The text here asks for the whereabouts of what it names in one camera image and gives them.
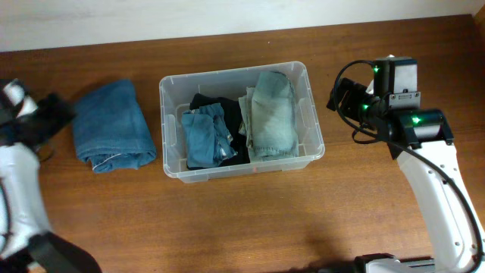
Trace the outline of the dark blue jeans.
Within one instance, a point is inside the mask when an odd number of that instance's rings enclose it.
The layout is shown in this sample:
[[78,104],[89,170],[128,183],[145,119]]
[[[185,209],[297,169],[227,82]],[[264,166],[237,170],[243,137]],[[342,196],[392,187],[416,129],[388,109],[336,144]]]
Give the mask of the dark blue jeans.
[[81,98],[74,106],[77,158],[96,174],[138,169],[157,156],[130,80],[118,80]]

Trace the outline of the light blue jeans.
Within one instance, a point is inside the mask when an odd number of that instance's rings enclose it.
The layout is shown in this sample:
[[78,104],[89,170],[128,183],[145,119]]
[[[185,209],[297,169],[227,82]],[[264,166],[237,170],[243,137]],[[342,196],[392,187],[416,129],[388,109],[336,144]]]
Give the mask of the light blue jeans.
[[299,156],[296,91],[285,74],[261,72],[238,103],[242,115],[239,132],[246,137],[251,162]]

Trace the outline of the small blue garment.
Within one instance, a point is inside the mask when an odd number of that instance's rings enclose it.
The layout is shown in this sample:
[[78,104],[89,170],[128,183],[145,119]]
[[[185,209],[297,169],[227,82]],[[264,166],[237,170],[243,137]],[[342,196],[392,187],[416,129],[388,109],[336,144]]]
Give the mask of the small blue garment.
[[238,154],[220,103],[185,111],[181,123],[189,168],[216,168]]

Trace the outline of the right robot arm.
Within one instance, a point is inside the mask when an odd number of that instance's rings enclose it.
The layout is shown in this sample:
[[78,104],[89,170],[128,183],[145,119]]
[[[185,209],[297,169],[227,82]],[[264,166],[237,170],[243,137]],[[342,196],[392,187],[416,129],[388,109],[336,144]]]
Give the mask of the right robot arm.
[[361,256],[360,272],[482,272],[484,229],[458,166],[449,123],[439,109],[422,109],[418,63],[388,56],[366,61],[369,86],[339,72],[327,107],[368,136],[366,145],[387,144],[411,185],[433,247],[432,265],[409,265],[387,254]]

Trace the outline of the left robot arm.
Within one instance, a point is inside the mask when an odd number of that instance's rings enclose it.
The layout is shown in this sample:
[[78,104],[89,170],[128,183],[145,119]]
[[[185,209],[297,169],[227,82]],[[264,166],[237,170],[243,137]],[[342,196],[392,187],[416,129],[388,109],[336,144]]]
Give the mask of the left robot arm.
[[1,125],[1,270],[99,272],[87,251],[55,234],[39,188],[38,146],[67,126],[73,107],[55,93]]

